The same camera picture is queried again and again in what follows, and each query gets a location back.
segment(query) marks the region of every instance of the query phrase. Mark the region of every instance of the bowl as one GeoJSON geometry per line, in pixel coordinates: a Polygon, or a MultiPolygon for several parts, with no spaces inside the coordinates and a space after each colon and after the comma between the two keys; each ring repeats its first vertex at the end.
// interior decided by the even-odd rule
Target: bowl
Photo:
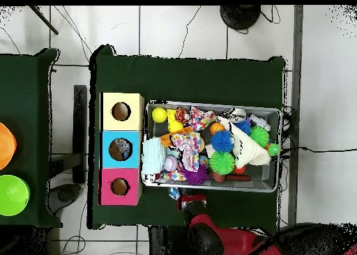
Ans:
{"type": "Polygon", "coordinates": [[[21,178],[0,176],[0,215],[13,216],[22,212],[29,202],[30,189],[21,178]]]}
{"type": "Polygon", "coordinates": [[[16,139],[13,133],[3,123],[0,123],[0,170],[8,165],[15,150],[16,139]]]}

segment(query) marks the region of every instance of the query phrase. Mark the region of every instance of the hole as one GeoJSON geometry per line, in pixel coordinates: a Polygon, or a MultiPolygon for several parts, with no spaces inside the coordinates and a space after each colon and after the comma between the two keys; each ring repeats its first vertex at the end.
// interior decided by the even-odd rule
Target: hole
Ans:
{"type": "Polygon", "coordinates": [[[117,178],[110,185],[112,192],[117,196],[125,196],[130,189],[128,181],[126,181],[124,178],[117,178]]]}
{"type": "Polygon", "coordinates": [[[112,107],[112,116],[117,121],[126,121],[129,119],[131,114],[130,107],[124,102],[117,102],[112,107]]]}
{"type": "Polygon", "coordinates": [[[116,161],[125,161],[132,154],[132,143],[124,138],[115,139],[109,146],[109,154],[116,161]]]}

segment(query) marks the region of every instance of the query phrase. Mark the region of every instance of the blue box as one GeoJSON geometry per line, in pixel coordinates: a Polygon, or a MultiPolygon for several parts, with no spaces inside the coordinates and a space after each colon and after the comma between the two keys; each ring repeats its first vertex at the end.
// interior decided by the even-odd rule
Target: blue box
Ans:
{"type": "Polygon", "coordinates": [[[103,168],[139,168],[141,131],[103,131],[102,136],[102,167],[103,168]],[[109,147],[115,139],[125,139],[130,142],[131,155],[126,160],[115,160],[109,154],[109,147]]]}

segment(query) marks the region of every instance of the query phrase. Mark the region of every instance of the table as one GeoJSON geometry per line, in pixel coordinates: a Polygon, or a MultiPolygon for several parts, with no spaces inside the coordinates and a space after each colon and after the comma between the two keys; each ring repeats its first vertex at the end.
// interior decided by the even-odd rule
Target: table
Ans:
{"type": "Polygon", "coordinates": [[[57,49],[35,56],[0,54],[0,121],[15,135],[17,150],[0,175],[13,174],[30,187],[27,207],[0,215],[2,225],[59,226],[46,206],[49,185],[50,116],[48,77],[57,49]]]}
{"type": "MultiPolygon", "coordinates": [[[[90,60],[89,197],[90,228],[101,224],[183,226],[176,202],[163,187],[144,187],[137,206],[98,205],[99,93],[140,93],[147,100],[172,100],[220,105],[282,108],[284,59],[269,61],[162,59],[115,56],[100,46],[90,60]]],[[[219,227],[276,230],[277,196],[273,193],[198,190],[207,198],[213,222],[219,227]]]]}

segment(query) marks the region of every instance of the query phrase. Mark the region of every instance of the wooden cube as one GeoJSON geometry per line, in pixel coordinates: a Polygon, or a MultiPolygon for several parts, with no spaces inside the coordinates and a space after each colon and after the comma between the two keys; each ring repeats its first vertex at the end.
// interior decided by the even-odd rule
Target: wooden cube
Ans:
{"type": "Polygon", "coordinates": [[[102,167],[139,168],[141,147],[141,131],[103,131],[102,167]]]}
{"type": "Polygon", "coordinates": [[[144,99],[138,93],[102,93],[104,130],[132,130],[143,128],[144,99]]]}
{"type": "Polygon", "coordinates": [[[139,169],[102,169],[98,203],[101,206],[136,206],[142,195],[139,169]]]}

